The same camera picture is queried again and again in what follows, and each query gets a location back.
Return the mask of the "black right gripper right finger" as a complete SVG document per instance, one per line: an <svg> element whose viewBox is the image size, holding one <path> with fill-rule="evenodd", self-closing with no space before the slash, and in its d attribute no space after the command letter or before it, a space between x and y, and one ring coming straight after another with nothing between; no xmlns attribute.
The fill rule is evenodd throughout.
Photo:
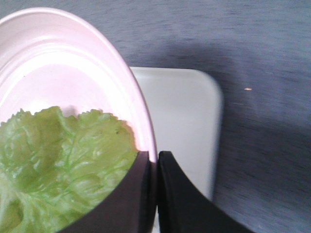
<svg viewBox="0 0 311 233"><path fill-rule="evenodd" d="M170 151L158 160L158 217L162 233L249 233L208 200L189 180Z"/></svg>

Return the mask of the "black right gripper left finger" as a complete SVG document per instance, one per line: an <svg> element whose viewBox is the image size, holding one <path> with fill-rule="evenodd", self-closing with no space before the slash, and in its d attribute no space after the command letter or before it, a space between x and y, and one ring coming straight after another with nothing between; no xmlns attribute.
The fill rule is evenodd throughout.
<svg viewBox="0 0 311 233"><path fill-rule="evenodd" d="M128 173L98 206L63 233L150 233L156 211L156 167L140 151Z"/></svg>

